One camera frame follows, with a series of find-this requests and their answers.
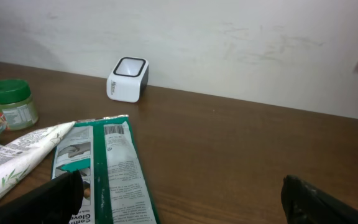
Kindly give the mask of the white Pantene tube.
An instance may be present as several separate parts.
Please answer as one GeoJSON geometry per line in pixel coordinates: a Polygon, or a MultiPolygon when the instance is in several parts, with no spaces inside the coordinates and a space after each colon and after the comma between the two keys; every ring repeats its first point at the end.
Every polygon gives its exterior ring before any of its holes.
{"type": "Polygon", "coordinates": [[[0,145],[0,198],[39,165],[74,124],[72,121],[38,129],[0,145]]]}

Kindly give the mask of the green 3M glove packet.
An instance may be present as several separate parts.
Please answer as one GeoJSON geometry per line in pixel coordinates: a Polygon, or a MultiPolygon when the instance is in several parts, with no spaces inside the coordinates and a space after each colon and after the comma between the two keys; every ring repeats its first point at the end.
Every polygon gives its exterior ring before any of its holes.
{"type": "Polygon", "coordinates": [[[70,223],[159,224],[128,115],[77,122],[56,146],[52,178],[78,171],[82,206],[70,223]]]}

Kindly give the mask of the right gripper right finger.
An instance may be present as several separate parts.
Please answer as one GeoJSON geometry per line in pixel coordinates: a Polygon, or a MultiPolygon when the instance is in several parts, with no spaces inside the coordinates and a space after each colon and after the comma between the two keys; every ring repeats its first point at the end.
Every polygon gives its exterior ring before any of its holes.
{"type": "Polygon", "coordinates": [[[281,202],[288,224],[358,224],[358,210],[295,175],[283,179],[281,202]]]}

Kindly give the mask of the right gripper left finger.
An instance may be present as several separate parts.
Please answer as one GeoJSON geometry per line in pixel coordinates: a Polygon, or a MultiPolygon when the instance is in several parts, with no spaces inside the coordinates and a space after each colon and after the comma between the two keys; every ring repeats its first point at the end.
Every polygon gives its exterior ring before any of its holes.
{"type": "Polygon", "coordinates": [[[0,224],[68,223],[84,196],[79,171],[65,173],[0,207],[0,224]]]}

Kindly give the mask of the green lid jar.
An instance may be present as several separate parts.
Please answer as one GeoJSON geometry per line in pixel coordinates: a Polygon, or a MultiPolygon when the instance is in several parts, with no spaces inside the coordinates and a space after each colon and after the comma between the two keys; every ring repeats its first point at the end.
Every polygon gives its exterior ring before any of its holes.
{"type": "Polygon", "coordinates": [[[39,120],[29,84],[21,79],[0,80],[0,126],[16,131],[39,120]]]}

